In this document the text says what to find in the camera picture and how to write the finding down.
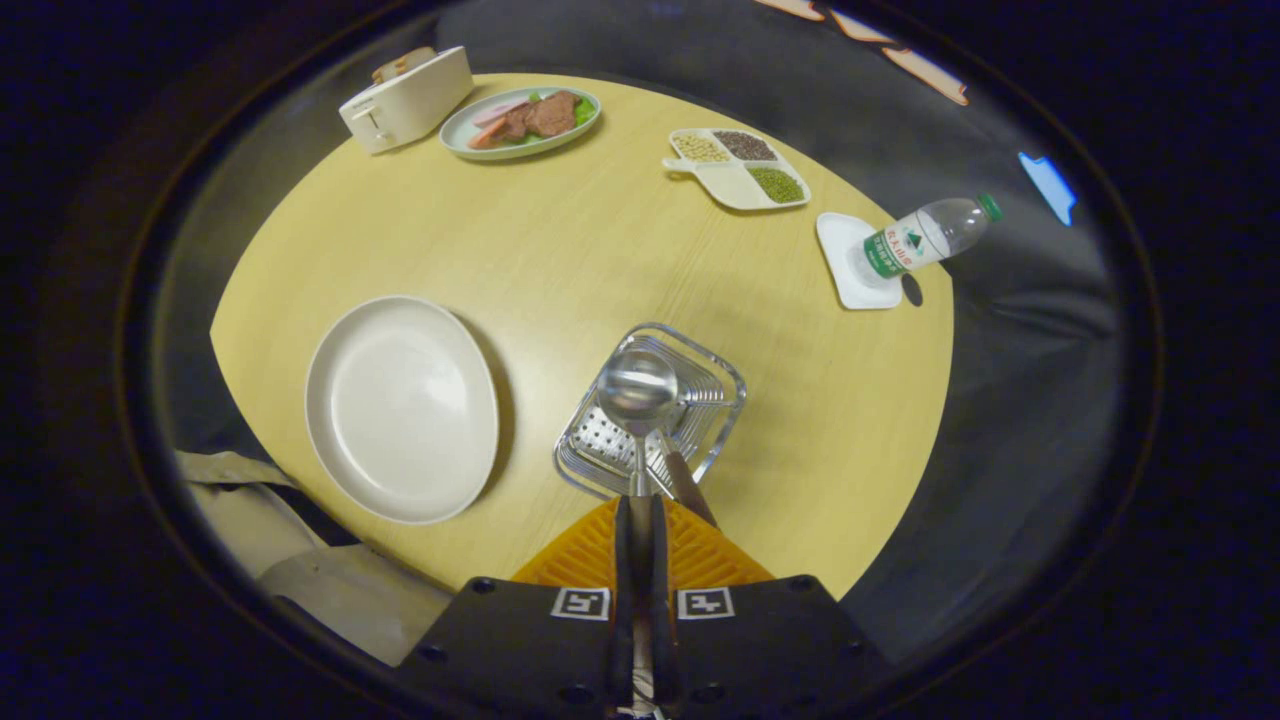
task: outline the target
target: beige cloth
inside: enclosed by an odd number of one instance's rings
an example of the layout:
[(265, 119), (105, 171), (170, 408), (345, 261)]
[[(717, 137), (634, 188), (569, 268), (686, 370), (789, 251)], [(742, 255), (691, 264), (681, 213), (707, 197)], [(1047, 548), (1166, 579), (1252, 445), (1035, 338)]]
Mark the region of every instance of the beige cloth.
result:
[[(259, 582), (369, 655), (398, 665), (452, 594), (367, 546), (329, 547), (265, 484), (296, 487), (278, 469), (234, 452), (177, 452), (210, 530)], [(242, 484), (225, 491), (216, 484)]]

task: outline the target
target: plastic bottle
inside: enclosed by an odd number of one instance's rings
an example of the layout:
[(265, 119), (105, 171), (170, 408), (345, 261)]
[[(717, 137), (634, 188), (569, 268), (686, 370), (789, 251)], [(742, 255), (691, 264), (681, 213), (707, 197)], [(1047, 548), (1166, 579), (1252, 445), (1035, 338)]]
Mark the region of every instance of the plastic bottle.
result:
[(991, 223), (1004, 218), (996, 200), (952, 197), (929, 202), (849, 251), (854, 272), (867, 284), (881, 286), (910, 270), (964, 252)]

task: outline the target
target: grain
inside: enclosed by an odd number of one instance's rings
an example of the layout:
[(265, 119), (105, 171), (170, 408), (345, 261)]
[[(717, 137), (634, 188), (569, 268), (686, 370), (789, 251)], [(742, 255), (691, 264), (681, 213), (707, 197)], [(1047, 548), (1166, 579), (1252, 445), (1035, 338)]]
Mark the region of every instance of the grain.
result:
[(676, 147), (680, 154), (695, 163), (727, 163), (728, 155), (714, 142), (696, 135), (677, 135)]
[(754, 135), (748, 135), (745, 132), (733, 131), (719, 131), (716, 135), (716, 140), (721, 141), (728, 151), (733, 154), (735, 158), (740, 160), (777, 160), (778, 156), (769, 150), (769, 146), (755, 137)]
[(795, 202), (804, 200), (804, 188), (791, 176), (773, 168), (748, 168), (755, 182), (760, 183), (769, 200), (782, 202)]

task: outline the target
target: yellow table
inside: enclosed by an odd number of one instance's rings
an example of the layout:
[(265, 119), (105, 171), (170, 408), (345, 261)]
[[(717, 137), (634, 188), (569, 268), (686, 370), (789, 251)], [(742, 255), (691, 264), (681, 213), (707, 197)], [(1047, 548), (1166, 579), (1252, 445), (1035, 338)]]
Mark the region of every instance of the yellow table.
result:
[[(721, 528), (774, 574), (813, 573), (846, 592), (933, 447), (951, 368), (950, 277), (937, 265), (916, 274), (920, 307), (844, 310), (814, 220), (827, 210), (873, 225), (892, 218), (822, 165), (769, 138), (813, 201), (727, 211), (659, 161), (673, 156), (672, 129), (739, 123), (611, 82), (492, 74), (476, 85), (467, 102), (580, 87), (604, 114), (585, 137), (522, 160), (468, 163), (433, 135), (380, 156), (347, 141), (316, 165), (246, 250), (211, 329), (259, 439), (380, 551), (449, 588), (506, 578), (599, 502), (556, 474), (552, 446), (622, 333), (666, 323), (746, 378), (746, 409), (703, 480)], [(498, 387), (497, 466), (471, 507), (436, 525), (365, 511), (307, 439), (312, 352), (348, 309), (393, 293), (461, 316)]]

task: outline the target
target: toaster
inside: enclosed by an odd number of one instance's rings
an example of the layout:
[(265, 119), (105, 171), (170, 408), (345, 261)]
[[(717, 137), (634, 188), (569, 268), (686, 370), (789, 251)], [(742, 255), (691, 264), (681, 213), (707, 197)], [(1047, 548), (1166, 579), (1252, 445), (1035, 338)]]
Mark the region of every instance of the toaster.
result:
[(422, 50), (379, 68), (375, 79), (384, 77), (384, 72), (401, 72), (338, 108), (347, 129), (370, 155), (425, 137), (475, 87), (465, 47), (452, 47), (416, 67), (404, 67), (403, 60), (415, 54), (421, 56)]

